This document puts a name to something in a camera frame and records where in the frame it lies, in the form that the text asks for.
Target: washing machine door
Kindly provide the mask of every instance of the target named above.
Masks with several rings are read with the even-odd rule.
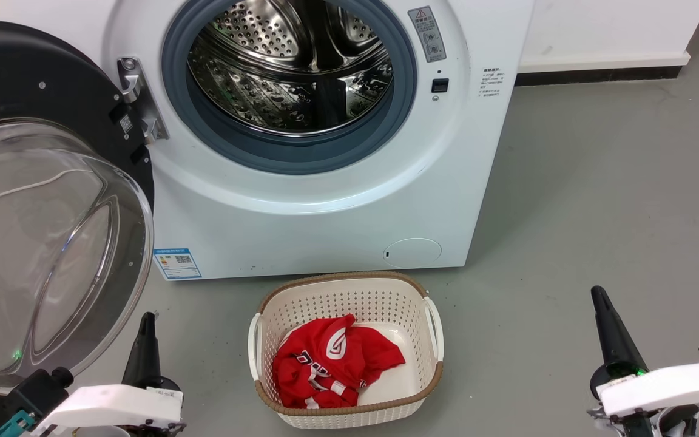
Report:
[[[79,373],[138,301],[153,202],[138,120],[75,48],[0,22],[0,389]]]

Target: basket handle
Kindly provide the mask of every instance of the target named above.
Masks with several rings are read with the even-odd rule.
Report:
[[[252,322],[250,322],[250,330],[247,333],[247,359],[250,361],[250,374],[255,381],[260,380],[258,359],[261,355],[263,341],[258,335],[258,331],[260,330],[261,324],[260,313],[256,313],[252,318]]]
[[[430,338],[436,345],[436,360],[444,360],[444,331],[441,328],[441,316],[439,310],[436,309],[436,304],[430,300],[430,297],[425,297],[425,306],[428,311],[425,312],[425,317],[428,319],[428,329],[430,329]]]

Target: sticker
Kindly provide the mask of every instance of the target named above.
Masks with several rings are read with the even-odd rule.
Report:
[[[148,387],[148,391],[154,391],[158,393],[159,395],[163,396],[169,396],[170,398],[175,398],[180,400],[180,403],[183,402],[183,392],[177,391],[177,390],[168,390],[168,389],[157,389],[155,387]]]
[[[188,249],[155,249],[155,262],[161,266],[166,279],[197,279],[201,272]]]
[[[133,123],[131,123],[130,117],[128,117],[128,114],[123,116],[122,119],[120,119],[120,127],[123,128],[123,133],[127,134],[129,130],[131,130],[131,127],[133,127]]]
[[[444,50],[444,42],[441,41],[441,31],[430,6],[411,9],[408,16],[419,34],[422,50],[425,50],[425,60],[435,62],[447,59],[447,51]]]
[[[504,82],[505,73],[502,71],[502,69],[498,69],[497,67],[482,69],[482,83],[479,85],[479,96],[500,96],[500,91]]]

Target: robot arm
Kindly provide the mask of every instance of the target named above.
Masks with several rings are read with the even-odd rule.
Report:
[[[649,371],[604,288],[593,287],[592,297],[604,355],[590,380],[596,424],[623,437],[695,435],[699,363]]]
[[[183,393],[161,375],[152,313],[142,316],[122,384],[80,387],[68,395],[72,382],[72,374],[61,367],[50,375],[38,370],[25,379],[5,398],[12,418],[0,428],[0,437],[24,432],[48,437],[99,426],[117,427],[123,435],[171,437],[185,429]]]

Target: warning label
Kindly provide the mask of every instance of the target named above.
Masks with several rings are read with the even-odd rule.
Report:
[[[199,279],[201,272],[188,249],[155,249],[153,259],[169,280]]]
[[[441,41],[441,31],[430,6],[411,9],[408,11],[408,17],[411,18],[411,22],[414,23],[414,28],[419,34],[419,41],[425,52],[425,60],[435,62],[447,59],[447,51],[444,50],[444,42]]]
[[[505,73],[498,67],[482,69],[482,83],[479,85],[480,97],[500,96],[502,85],[505,82]]]

